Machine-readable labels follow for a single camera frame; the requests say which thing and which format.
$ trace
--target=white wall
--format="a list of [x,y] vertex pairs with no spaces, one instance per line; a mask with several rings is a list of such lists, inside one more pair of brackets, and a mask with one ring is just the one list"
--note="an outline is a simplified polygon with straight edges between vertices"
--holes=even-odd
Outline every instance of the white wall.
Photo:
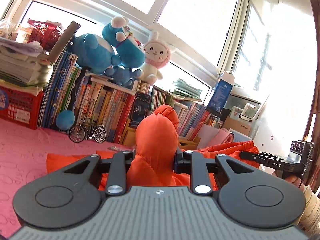
[[316,30],[310,0],[279,1],[276,17],[269,51],[274,80],[254,142],[260,151],[287,156],[291,142],[302,139],[310,114],[316,79]]

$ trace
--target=blue ball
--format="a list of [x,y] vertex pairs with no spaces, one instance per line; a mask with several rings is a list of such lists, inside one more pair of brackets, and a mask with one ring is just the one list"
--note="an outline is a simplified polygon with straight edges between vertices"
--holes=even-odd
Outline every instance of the blue ball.
[[70,110],[62,111],[56,118],[56,125],[61,130],[68,130],[75,122],[75,115]]

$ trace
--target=pink hooded rabbit plush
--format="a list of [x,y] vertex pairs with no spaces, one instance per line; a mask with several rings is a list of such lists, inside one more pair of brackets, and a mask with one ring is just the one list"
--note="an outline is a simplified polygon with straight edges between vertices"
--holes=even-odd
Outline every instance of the pink hooded rabbit plush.
[[149,41],[143,45],[146,59],[140,69],[143,74],[139,77],[142,81],[153,85],[157,79],[162,79],[159,69],[167,65],[170,60],[171,51],[168,45],[158,40],[159,33],[153,31]]

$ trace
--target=ribbed gray surface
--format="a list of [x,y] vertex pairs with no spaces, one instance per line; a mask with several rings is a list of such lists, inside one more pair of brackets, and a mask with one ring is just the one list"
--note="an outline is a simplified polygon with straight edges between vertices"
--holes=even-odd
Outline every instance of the ribbed gray surface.
[[[156,194],[158,189],[164,193]],[[109,198],[90,221],[77,228],[44,232],[24,227],[10,239],[306,240],[307,237],[296,227],[273,232],[241,227],[223,215],[211,198],[193,195],[187,187],[132,187],[124,196]]]

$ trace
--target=pink surface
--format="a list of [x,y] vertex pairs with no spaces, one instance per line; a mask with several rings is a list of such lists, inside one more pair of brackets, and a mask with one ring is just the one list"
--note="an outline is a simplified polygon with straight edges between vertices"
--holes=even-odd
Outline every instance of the pink surface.
[[50,129],[31,130],[0,119],[0,234],[10,236],[20,224],[12,208],[15,192],[46,174],[47,153],[88,155],[108,150],[113,143],[93,140],[73,143],[66,134]]

